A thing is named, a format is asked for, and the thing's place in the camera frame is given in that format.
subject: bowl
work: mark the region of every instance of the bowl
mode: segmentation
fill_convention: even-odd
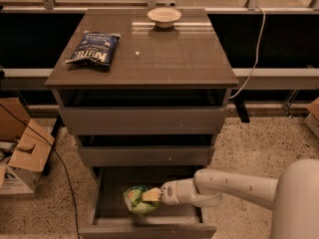
[[[155,8],[148,13],[148,17],[160,28],[170,28],[180,19],[181,13],[173,8]]]

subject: drawer front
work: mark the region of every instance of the drawer front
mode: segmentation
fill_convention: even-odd
[[[62,108],[71,134],[166,134],[220,132],[223,108]]]
[[[83,238],[210,239],[215,227],[204,223],[201,210],[191,205],[162,204],[152,215],[129,213],[123,192],[144,184],[160,187],[169,180],[193,177],[194,166],[105,167],[100,169],[89,226]]]
[[[214,148],[172,147],[79,147],[87,166],[209,165]]]

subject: terrazzo floor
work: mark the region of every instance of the terrazzo floor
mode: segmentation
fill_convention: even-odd
[[[277,178],[291,162],[319,158],[318,138],[304,123],[305,116],[250,115],[250,123],[229,116],[215,144],[212,168]],[[37,119],[50,129],[52,119]],[[77,146],[61,127],[56,150],[68,167],[77,202],[79,227],[86,227],[95,192],[91,172]],[[35,194],[0,195],[0,239],[77,238],[75,215],[66,172],[55,153],[50,172],[42,176]],[[229,195],[208,208],[208,221],[216,226],[213,239],[268,239],[271,211]]]

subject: black cable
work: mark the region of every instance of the black cable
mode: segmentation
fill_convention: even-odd
[[[35,134],[37,134],[39,137],[43,138],[45,141],[47,141],[43,136],[41,136],[38,132],[36,132],[34,129],[32,129],[29,125],[27,125],[26,123],[24,123],[22,120],[20,120],[19,118],[17,118],[15,115],[13,115],[8,109],[6,109],[2,104],[0,104],[0,107],[2,107],[10,116],[12,116],[14,119],[16,119],[17,121],[19,121],[20,123],[22,123],[24,126],[28,127],[31,131],[33,131]],[[74,206],[74,211],[75,211],[75,220],[76,220],[76,231],[77,231],[77,236],[78,239],[80,239],[79,236],[79,223],[78,223],[78,211],[77,211],[77,203],[76,203],[76,198],[74,196],[74,192],[72,189],[72,185],[71,185],[71,181],[70,181],[70,176],[69,176],[69,172],[67,169],[66,164],[64,163],[64,161],[62,160],[60,154],[57,152],[57,150],[54,148],[53,144],[51,144],[49,141],[47,141],[48,144],[52,147],[52,149],[54,150],[54,152],[56,152],[57,156],[59,157],[61,163],[64,166],[64,169],[66,171],[67,174],[67,179],[68,179],[68,183],[69,183],[69,187],[70,187],[70,191],[71,191],[71,196],[72,196],[72,200],[73,200],[73,206]]]

